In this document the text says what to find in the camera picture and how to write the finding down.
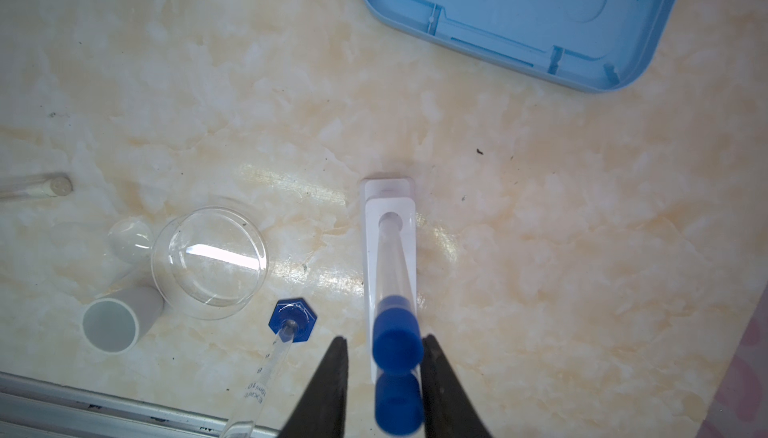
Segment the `glass petri dish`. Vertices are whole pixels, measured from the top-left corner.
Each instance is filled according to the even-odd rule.
[[[261,233],[242,213],[209,206],[168,223],[152,249],[152,276],[170,306],[218,320],[241,310],[264,282]]]

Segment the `light blue plastic lid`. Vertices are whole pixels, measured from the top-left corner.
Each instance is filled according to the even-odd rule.
[[[650,64],[675,0],[365,0],[424,40],[586,92]]]

